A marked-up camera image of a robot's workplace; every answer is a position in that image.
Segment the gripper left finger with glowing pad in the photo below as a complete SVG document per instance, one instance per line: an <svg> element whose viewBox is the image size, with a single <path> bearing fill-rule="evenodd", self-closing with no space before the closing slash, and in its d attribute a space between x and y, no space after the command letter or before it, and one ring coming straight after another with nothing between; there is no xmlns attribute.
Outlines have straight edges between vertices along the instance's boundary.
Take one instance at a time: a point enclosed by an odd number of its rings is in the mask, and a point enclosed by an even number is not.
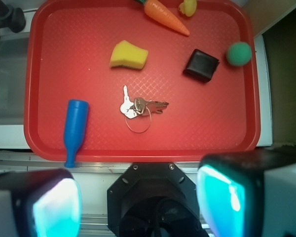
<svg viewBox="0 0 296 237"><path fill-rule="evenodd" d="M82 199L66 169L0 173L0 237L76 237Z"/></svg>

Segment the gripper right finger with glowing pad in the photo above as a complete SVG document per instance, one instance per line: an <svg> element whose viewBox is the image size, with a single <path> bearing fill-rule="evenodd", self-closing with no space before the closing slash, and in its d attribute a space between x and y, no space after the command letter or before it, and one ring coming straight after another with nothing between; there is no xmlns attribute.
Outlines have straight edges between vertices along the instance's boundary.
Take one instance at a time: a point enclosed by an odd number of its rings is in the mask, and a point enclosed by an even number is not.
<svg viewBox="0 0 296 237"><path fill-rule="evenodd" d="M296 148L206 155L196 193L216 237L296 237Z"/></svg>

